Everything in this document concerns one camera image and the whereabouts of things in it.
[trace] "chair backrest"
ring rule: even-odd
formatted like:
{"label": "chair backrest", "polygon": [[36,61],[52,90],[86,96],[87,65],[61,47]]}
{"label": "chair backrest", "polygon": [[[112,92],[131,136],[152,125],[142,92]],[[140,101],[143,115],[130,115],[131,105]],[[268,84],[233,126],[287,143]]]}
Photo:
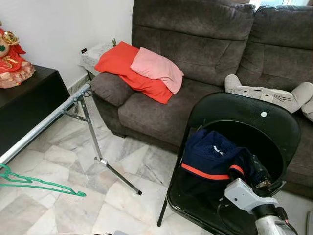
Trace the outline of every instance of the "chair backrest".
{"label": "chair backrest", "polygon": [[134,0],[132,44],[172,60],[186,78],[223,87],[253,18],[254,6],[226,0]]}
{"label": "chair backrest", "polygon": [[254,151],[250,150],[253,154],[260,153],[262,163],[275,175],[273,188],[277,189],[281,185],[301,138],[300,127],[292,114],[265,101],[229,93],[215,93],[204,97],[194,106],[185,133],[190,128],[208,123],[217,123],[218,129],[212,130],[223,130],[221,134],[228,138],[231,136],[231,141],[244,147],[252,147]]}
{"label": "chair backrest", "polygon": [[313,82],[312,32],[312,6],[259,8],[237,71],[241,83],[291,91]]}

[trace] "black table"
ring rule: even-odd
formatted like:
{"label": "black table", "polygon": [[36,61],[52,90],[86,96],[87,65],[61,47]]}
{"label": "black table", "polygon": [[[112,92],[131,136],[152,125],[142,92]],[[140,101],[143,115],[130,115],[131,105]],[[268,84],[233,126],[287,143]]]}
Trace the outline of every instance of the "black table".
{"label": "black table", "polygon": [[57,70],[35,69],[20,86],[0,89],[0,156],[69,97]]}

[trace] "sofa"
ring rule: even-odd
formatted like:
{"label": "sofa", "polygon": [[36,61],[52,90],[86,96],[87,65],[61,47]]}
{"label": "sofa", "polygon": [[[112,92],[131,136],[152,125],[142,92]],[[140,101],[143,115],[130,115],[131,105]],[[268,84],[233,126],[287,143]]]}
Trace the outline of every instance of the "sofa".
{"label": "sofa", "polygon": [[[184,73],[181,90],[164,105],[101,73],[91,84],[94,102],[114,134],[177,152],[193,106],[224,92],[227,75],[289,92],[313,82],[312,19],[310,6],[255,11],[225,0],[134,0],[132,44],[172,60]],[[300,111],[294,117],[302,138],[285,189],[312,197],[313,123]]]}

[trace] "sofa armrest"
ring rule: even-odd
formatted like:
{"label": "sofa armrest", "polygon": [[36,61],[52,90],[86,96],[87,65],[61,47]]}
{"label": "sofa armrest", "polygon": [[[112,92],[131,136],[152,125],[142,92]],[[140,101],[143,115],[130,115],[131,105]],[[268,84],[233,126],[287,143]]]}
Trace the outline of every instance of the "sofa armrest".
{"label": "sofa armrest", "polygon": [[91,90],[104,101],[119,107],[134,93],[133,89],[119,76],[101,73],[91,82]]}

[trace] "clothes hanger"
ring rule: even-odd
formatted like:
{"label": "clothes hanger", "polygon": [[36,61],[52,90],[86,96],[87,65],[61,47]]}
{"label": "clothes hanger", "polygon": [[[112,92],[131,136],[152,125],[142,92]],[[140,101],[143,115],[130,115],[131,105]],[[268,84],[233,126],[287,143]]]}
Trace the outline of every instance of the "clothes hanger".
{"label": "clothes hanger", "polygon": [[[21,175],[18,175],[16,173],[13,173],[11,171],[11,169],[7,165],[0,164],[0,167],[3,167],[5,169],[5,172],[3,174],[0,174],[0,178],[4,178],[7,181],[15,182],[15,183],[28,183],[28,184],[31,184],[34,181],[36,181],[36,182],[40,182],[40,183],[45,184],[45,185],[52,185],[52,186],[57,186],[57,187],[60,187],[60,188],[63,188],[63,189],[67,189],[67,191],[56,189],[56,188],[35,186],[35,185],[0,184],[0,187],[4,186],[4,187],[41,188],[41,189],[47,189],[47,190],[51,190],[51,191],[56,191],[56,192],[62,192],[62,193],[67,193],[67,194],[71,194],[71,195],[76,195],[76,196],[80,196],[80,197],[86,197],[85,193],[83,193],[81,191],[75,192],[73,189],[71,189],[70,187],[67,187],[67,186],[59,185],[59,184],[56,184],[56,183],[53,183],[53,182],[43,181],[43,180],[32,178],[32,177],[21,176]],[[19,178],[19,179],[23,179],[23,180],[10,179],[9,178],[10,175],[15,176],[16,178]]]}

